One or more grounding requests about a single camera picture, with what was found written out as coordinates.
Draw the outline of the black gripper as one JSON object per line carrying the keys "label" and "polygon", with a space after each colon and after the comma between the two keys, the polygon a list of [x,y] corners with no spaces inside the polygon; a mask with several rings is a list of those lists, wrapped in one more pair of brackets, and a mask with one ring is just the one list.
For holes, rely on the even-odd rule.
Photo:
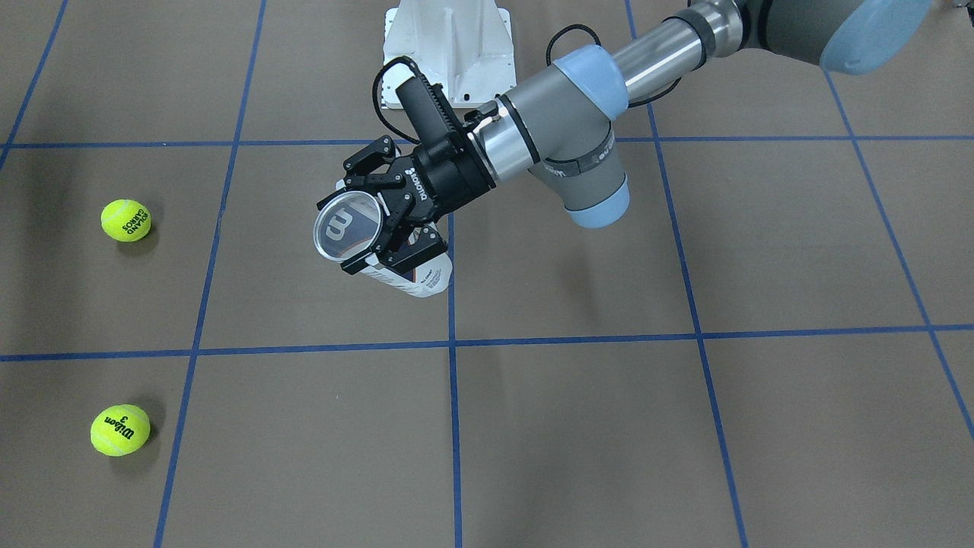
{"label": "black gripper", "polygon": [[345,273],[356,274],[375,259],[405,276],[429,260],[448,253],[448,243],[434,223],[496,187],[485,155],[469,136],[442,136],[403,154],[394,140],[380,136],[344,160],[341,190],[377,195],[384,225],[403,229],[388,241],[380,232],[340,259]]}

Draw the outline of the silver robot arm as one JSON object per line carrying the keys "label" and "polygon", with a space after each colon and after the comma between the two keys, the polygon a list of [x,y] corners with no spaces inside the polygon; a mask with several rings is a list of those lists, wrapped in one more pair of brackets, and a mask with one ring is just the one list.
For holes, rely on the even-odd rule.
{"label": "silver robot arm", "polygon": [[866,74],[918,31],[928,1],[689,1],[619,51],[582,46],[459,116],[442,84],[408,56],[396,88],[416,135],[403,154],[390,136],[347,160],[334,194],[317,203],[313,243],[348,274],[420,280],[448,251],[439,219],[529,171],[582,228],[605,228],[629,207],[613,121],[677,87],[682,77],[742,49],[762,49],[826,72]]}

